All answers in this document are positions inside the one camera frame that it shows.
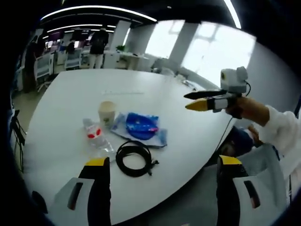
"ceiling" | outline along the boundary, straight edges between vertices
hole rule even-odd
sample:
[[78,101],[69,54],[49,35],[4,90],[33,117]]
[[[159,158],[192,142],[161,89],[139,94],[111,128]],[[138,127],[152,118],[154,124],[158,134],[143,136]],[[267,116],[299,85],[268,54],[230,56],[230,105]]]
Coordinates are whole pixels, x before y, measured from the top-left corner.
[[[300,42],[297,40],[297,28],[300,28],[297,26],[297,1],[231,0],[231,2],[237,12],[242,30],[256,36],[258,42],[278,54],[293,70],[300,74],[298,67],[300,57],[296,57],[301,51]],[[184,19],[191,23],[210,21],[235,27],[223,0],[65,0],[63,6],[44,8],[43,14],[81,5],[125,8],[153,17],[158,21],[170,19]],[[40,25],[45,30],[75,24],[116,26],[120,19],[131,21],[132,28],[154,23],[149,19],[127,12],[86,8],[49,16],[42,20]]]

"office chair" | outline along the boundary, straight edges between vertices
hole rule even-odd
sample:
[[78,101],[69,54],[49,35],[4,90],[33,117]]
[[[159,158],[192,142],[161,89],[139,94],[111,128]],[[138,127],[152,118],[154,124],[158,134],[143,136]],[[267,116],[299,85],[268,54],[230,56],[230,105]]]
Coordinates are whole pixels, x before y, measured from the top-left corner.
[[38,86],[38,92],[45,86],[51,84],[50,81],[47,81],[49,75],[53,74],[53,66],[54,66],[54,54],[44,54],[36,59],[34,64],[34,76],[36,82],[38,84],[39,80],[43,80],[42,84]]
[[73,54],[67,53],[66,61],[65,61],[65,70],[70,68],[79,69],[81,66],[81,48],[77,48],[74,50]]

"white table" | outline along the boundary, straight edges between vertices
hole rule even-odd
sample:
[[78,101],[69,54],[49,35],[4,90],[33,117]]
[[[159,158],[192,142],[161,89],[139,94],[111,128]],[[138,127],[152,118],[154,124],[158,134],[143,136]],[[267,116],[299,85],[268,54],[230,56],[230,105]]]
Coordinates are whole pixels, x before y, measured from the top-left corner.
[[[190,88],[174,78],[154,73],[116,69],[61,72],[29,125],[24,149],[24,180],[29,191],[39,192],[49,207],[54,195],[72,177],[78,177],[89,159],[87,151],[92,150],[82,119],[98,120],[99,104],[111,100],[121,112],[158,115],[161,127],[168,129],[168,145],[151,150],[160,163],[151,177],[128,177],[111,163],[111,222],[131,219],[155,207],[204,166],[230,119],[225,112],[186,110],[191,100],[183,95],[189,92]],[[106,135],[115,149],[125,142],[114,134]]]

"white pillar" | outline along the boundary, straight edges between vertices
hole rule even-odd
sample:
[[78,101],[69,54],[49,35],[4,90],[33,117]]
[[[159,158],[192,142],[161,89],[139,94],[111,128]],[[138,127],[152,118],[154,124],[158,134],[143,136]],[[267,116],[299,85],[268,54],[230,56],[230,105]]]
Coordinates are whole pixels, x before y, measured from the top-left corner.
[[179,33],[178,39],[174,44],[173,51],[170,54],[170,60],[177,63],[178,65],[181,65],[189,48],[189,45],[193,39],[193,36],[197,31],[198,25],[198,23],[184,23]]
[[119,20],[115,28],[110,50],[115,51],[117,46],[123,44],[124,38],[126,37],[130,25],[131,25],[130,22]]

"ceiling light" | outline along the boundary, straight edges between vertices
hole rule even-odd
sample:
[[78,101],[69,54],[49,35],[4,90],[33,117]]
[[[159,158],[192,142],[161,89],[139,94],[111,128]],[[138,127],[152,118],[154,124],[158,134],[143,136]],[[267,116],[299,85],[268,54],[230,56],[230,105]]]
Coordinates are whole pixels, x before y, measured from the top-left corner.
[[102,26],[102,24],[78,24],[78,25],[70,25],[70,26],[55,28],[55,29],[52,29],[52,30],[47,31],[47,32],[49,33],[49,32],[53,32],[53,31],[64,29],[64,28],[68,28],[68,27],[83,27],[83,26]]
[[241,29],[241,25],[237,16],[237,13],[232,5],[232,2],[230,0],[224,0],[226,3],[226,6],[228,7],[228,10],[230,11],[230,14],[232,16],[232,19],[234,20],[235,26],[239,29]]
[[79,8],[107,8],[107,9],[113,9],[113,10],[123,11],[123,12],[127,12],[127,13],[132,13],[132,14],[135,14],[135,15],[142,16],[142,17],[144,17],[144,18],[147,18],[147,19],[149,19],[149,20],[152,20],[152,21],[154,21],[154,22],[157,21],[156,19],[154,19],[154,18],[152,18],[152,17],[150,17],[150,16],[147,16],[147,15],[144,15],[144,14],[141,14],[141,13],[137,13],[137,12],[134,12],[134,11],[131,11],[131,10],[128,10],[128,9],[118,8],[118,7],[113,7],[113,6],[74,6],[74,7],[69,7],[69,8],[63,8],[63,9],[60,9],[60,10],[58,10],[58,11],[49,13],[49,14],[47,14],[46,16],[43,16],[43,17],[41,18],[41,20],[45,19],[45,18],[48,17],[48,16],[57,14],[57,13],[61,13],[61,12],[68,11],[68,10],[72,10],[72,9],[79,9]]

